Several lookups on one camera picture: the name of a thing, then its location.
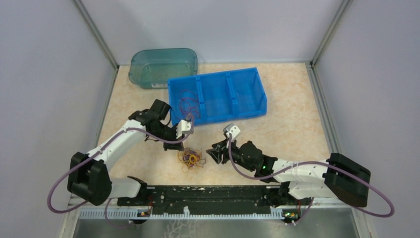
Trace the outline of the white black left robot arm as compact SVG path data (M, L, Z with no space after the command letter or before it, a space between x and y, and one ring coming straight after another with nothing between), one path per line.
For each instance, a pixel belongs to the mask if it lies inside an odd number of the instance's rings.
M87 153L77 152L71 158L67 190L93 205L108 199L129 198L143 205L149 198L147 184L135 177L111 178L110 170L131 147L148 139L163 143L163 149L182 151L183 141L193 132L192 115L173 126L162 121L171 106L156 99L149 109L135 111L109 139Z

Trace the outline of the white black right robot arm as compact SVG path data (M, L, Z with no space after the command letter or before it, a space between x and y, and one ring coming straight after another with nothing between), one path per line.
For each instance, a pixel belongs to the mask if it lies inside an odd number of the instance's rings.
M213 144L206 153L217 164L232 162L236 169L253 172L253 176L246 175L249 179L284 185L279 190L284 204L304 198L337 198L359 208L368 203L370 171L340 153L331 153L322 161L293 162L265 155L251 141L238 147L227 139Z

